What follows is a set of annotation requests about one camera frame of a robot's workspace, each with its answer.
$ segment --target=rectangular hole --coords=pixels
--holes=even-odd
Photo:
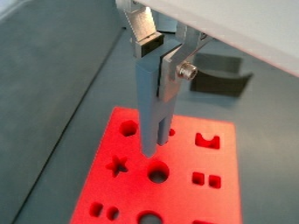
[[[201,220],[195,220],[195,221],[192,222],[192,224],[213,224],[213,223],[207,222],[207,221],[201,221]]]
[[[209,175],[209,187],[220,189],[220,177]]]
[[[191,175],[191,182],[197,186],[203,186],[204,185],[204,174],[200,172],[193,172]]]

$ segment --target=circular hole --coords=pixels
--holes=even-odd
[[[169,137],[172,137],[175,134],[175,130],[173,129],[169,129]]]
[[[127,121],[120,124],[119,132],[124,137],[131,137],[136,133],[137,125],[133,121]]]
[[[140,215],[137,224],[163,224],[163,220],[159,215],[153,213],[145,213]]]
[[[165,163],[156,161],[148,166],[147,177],[156,184],[161,184],[169,176],[169,169]]]
[[[117,208],[116,207],[111,207],[108,210],[107,210],[107,218],[113,221],[119,216],[119,211],[117,211]]]

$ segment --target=square hole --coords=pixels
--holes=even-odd
[[[220,177],[209,175],[209,187],[220,189]]]
[[[204,174],[200,172],[193,172],[192,176],[191,176],[191,182],[197,186],[203,186],[204,185]]]

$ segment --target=hole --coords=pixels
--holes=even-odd
[[[93,217],[99,217],[101,214],[101,210],[103,210],[103,205],[95,202],[92,203],[89,207],[88,214]]]
[[[137,125],[133,121],[121,122],[119,132],[124,137],[131,137],[136,133]]]
[[[204,174],[199,173],[199,172],[195,172],[191,176],[191,182],[195,185],[203,186],[204,185]]]
[[[165,165],[165,163],[160,161],[155,161],[148,166],[148,173],[147,177],[151,179],[151,181],[156,184],[161,184],[169,176],[169,169]]]
[[[172,137],[175,134],[175,130],[173,129],[169,129],[169,137]]]
[[[117,208],[116,207],[111,207],[108,210],[107,210],[107,218],[113,221],[119,216],[119,211],[117,211]]]
[[[113,178],[119,175],[120,172],[128,172],[127,169],[127,158],[125,157],[112,157],[112,162],[107,164],[107,169],[112,171]]]
[[[205,140],[200,133],[196,133],[195,144],[200,147],[217,150],[220,148],[220,137],[215,136],[211,140]]]
[[[192,224],[212,224],[211,222],[207,222],[207,221],[201,221],[201,220],[195,220],[192,222]]]
[[[143,213],[137,219],[137,224],[163,224],[163,219],[156,213]]]
[[[209,187],[220,189],[220,177],[209,175]]]

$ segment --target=black object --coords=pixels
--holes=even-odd
[[[191,91],[240,96],[252,73],[239,75],[241,58],[199,53],[193,65],[199,73],[191,82]]]

